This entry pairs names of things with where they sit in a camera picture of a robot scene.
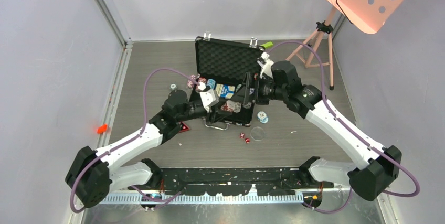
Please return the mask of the red white chip stack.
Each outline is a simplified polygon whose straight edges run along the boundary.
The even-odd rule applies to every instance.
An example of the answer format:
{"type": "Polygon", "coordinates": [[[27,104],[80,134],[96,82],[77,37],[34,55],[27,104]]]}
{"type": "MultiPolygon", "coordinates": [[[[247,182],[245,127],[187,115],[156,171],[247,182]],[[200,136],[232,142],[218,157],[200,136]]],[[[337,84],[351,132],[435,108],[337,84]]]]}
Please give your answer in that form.
{"type": "Polygon", "coordinates": [[[239,113],[242,109],[242,104],[239,102],[227,100],[220,108],[222,111],[239,113]]]}

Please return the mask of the light blue chip row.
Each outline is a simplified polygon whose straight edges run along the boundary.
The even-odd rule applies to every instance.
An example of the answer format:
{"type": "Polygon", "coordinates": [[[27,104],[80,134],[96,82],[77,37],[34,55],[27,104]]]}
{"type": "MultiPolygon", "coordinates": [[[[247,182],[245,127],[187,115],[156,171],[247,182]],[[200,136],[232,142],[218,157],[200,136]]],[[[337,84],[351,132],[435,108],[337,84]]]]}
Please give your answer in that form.
{"type": "Polygon", "coordinates": [[[208,79],[206,82],[206,86],[210,89],[215,89],[216,87],[216,81],[214,79],[208,79]]]}

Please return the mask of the light blue chip stack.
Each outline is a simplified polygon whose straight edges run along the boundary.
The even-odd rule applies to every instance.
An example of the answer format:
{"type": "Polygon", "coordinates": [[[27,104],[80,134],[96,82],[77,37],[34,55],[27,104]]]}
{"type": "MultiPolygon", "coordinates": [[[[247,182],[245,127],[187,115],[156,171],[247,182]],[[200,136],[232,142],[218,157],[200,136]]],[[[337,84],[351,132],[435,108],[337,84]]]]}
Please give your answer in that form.
{"type": "Polygon", "coordinates": [[[267,114],[263,111],[260,111],[257,113],[257,119],[259,120],[260,123],[266,124],[269,122],[269,118],[267,116],[267,114]]]}

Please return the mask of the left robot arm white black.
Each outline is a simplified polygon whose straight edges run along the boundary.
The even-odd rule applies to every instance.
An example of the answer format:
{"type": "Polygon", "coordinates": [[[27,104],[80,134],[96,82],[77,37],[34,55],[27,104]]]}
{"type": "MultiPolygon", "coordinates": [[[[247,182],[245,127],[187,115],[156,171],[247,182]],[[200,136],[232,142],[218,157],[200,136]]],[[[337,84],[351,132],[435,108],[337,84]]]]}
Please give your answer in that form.
{"type": "Polygon", "coordinates": [[[172,139],[181,130],[180,122],[205,117],[217,109],[219,97],[215,90],[206,89],[199,99],[189,102],[182,90],[172,91],[161,110],[134,133],[110,145],[93,150],[81,148],[67,172],[65,182],[70,187],[70,207],[75,213],[75,198],[83,208],[92,208],[112,191],[133,185],[156,189],[161,182],[161,171],[146,159],[134,165],[128,161],[143,152],[172,139]]]}

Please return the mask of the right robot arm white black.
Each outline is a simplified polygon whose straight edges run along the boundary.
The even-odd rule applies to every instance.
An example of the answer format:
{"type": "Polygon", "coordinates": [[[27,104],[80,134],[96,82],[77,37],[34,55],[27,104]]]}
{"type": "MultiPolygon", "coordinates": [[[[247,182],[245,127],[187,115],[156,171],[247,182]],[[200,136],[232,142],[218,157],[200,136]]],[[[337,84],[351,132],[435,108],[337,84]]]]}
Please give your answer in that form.
{"type": "Polygon", "coordinates": [[[299,169],[300,182],[314,187],[318,182],[350,186],[367,201],[375,200],[398,178],[402,153],[394,145],[385,147],[345,118],[313,85],[302,84],[294,65],[279,61],[264,65],[260,73],[245,73],[237,94],[243,102],[267,105],[283,101],[286,107],[317,126],[351,159],[331,162],[313,156],[299,169]]]}

